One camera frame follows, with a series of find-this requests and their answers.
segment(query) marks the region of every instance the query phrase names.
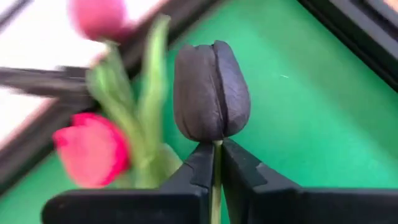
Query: flower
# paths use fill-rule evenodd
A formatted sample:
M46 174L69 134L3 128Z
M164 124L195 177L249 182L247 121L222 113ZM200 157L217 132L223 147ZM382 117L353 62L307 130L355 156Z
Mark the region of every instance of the flower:
M124 0L70 0L69 13L73 24L90 40L119 40L130 31L125 26Z
M67 174L84 188L102 188L128 169L128 143L109 120L94 113L80 113L72 126L53 135Z
M231 47L185 45L175 59L174 119L194 141L216 141L238 133L251 110L248 86Z

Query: tulip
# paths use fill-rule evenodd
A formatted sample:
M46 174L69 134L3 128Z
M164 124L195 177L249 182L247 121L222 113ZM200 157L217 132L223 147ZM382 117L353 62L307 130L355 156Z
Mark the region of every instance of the tulip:
M70 0L69 13L76 28L90 40L119 40L129 32L124 0Z
M93 113L73 116L72 126L53 135L67 174L83 188L102 188L129 167L129 146L122 132Z
M175 59L174 119L194 141L216 141L238 133L250 115L248 86L231 47L185 45Z

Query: green cutting mat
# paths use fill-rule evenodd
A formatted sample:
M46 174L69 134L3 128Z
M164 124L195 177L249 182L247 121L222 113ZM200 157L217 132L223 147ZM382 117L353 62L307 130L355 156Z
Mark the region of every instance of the green cutting mat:
M183 158L196 143L173 121L173 60L183 43L215 39L232 46L251 92L238 143L304 186L398 187L397 94L296 0L226 3L169 52L164 134ZM52 155L0 200L0 223L40 223L45 201L70 188Z

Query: black tulip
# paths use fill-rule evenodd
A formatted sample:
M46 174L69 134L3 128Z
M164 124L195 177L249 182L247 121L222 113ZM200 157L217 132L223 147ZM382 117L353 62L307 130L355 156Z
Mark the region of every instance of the black tulip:
M191 140L222 140L248 122L248 86L226 42L182 47L175 59L173 95L175 122Z

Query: pink tulip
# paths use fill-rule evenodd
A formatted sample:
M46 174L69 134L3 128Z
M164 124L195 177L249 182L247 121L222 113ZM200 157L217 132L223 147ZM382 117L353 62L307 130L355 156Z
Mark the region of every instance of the pink tulip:
M125 0L70 0L69 14L76 28L88 39L120 40L128 32L125 27Z
M72 126L53 135L58 155L68 175L84 188L102 188L128 169L128 143L106 118L80 113Z

